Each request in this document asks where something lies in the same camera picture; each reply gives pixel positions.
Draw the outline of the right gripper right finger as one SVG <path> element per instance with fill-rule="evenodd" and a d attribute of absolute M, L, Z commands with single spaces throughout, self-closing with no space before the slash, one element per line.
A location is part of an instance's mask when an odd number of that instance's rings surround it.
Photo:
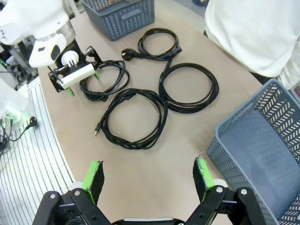
<path fill-rule="evenodd" d="M 227 215 L 233 225 L 265 225 L 254 191 L 240 187 L 236 191 L 216 184 L 206 161 L 196 157 L 193 178 L 200 204 L 185 222 L 186 225 L 210 225 L 216 215 Z"/>

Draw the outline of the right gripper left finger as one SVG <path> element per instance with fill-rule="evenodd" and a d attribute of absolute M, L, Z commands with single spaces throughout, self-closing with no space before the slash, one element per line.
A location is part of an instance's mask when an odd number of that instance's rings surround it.
<path fill-rule="evenodd" d="M 66 225 L 80 219 L 84 225 L 109 225 L 110 221 L 97 207 L 105 181 L 103 162 L 93 161 L 79 187 L 61 195 L 46 192 L 35 214 L 34 225 Z"/>

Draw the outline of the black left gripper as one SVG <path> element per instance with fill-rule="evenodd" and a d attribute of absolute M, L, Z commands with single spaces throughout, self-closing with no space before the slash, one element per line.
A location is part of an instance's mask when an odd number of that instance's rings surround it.
<path fill-rule="evenodd" d="M 78 44 L 69 44 L 62 51 L 62 53 L 59 55 L 59 57 L 56 60 L 57 69 L 52 70 L 50 68 L 49 69 L 50 72 L 48 73 L 49 79 L 53 87 L 58 93 L 61 93 L 62 91 L 66 91 L 72 97 L 74 96 L 74 92 L 70 87 L 66 89 L 62 87 L 61 80 L 62 78 L 64 78 L 64 75 L 60 74 L 58 70 L 59 69 L 78 70 L 88 64 L 86 61 L 86 57 L 94 58 L 94 60 L 90 63 L 94 67 L 94 71 L 95 71 L 94 76 L 98 80 L 100 79 L 100 76 L 98 75 L 98 68 L 102 64 L 102 60 L 99 57 L 96 50 L 92 46 L 89 46 L 86 49 L 85 53 L 83 53 Z"/>

